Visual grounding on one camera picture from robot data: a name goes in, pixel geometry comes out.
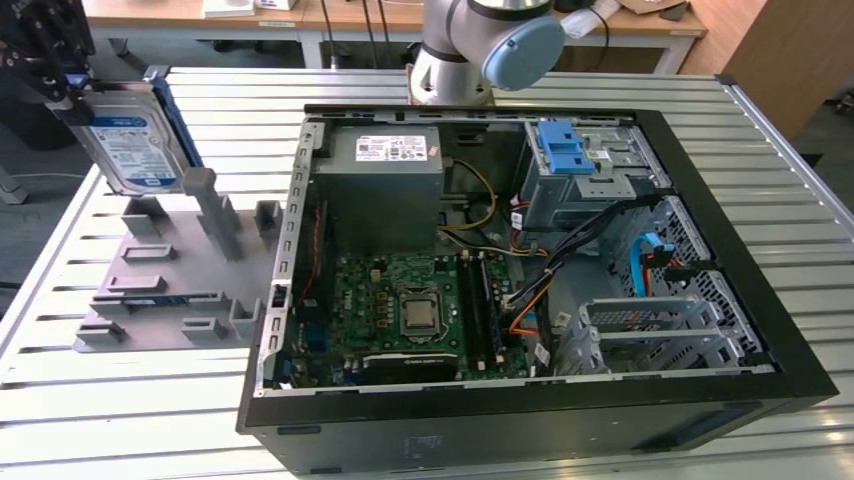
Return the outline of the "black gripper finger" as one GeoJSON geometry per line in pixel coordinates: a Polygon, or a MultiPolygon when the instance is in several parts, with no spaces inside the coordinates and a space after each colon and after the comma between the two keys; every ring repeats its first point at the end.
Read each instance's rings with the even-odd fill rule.
{"type": "Polygon", "coordinates": [[[87,73],[91,30],[80,1],[42,2],[42,34],[51,78],[65,82],[68,74],[87,73]]]}
{"type": "Polygon", "coordinates": [[[1,50],[1,71],[42,103],[67,125],[89,125],[92,108],[84,100],[89,80],[88,56],[60,54],[57,58],[28,56],[21,49],[1,50]]]}

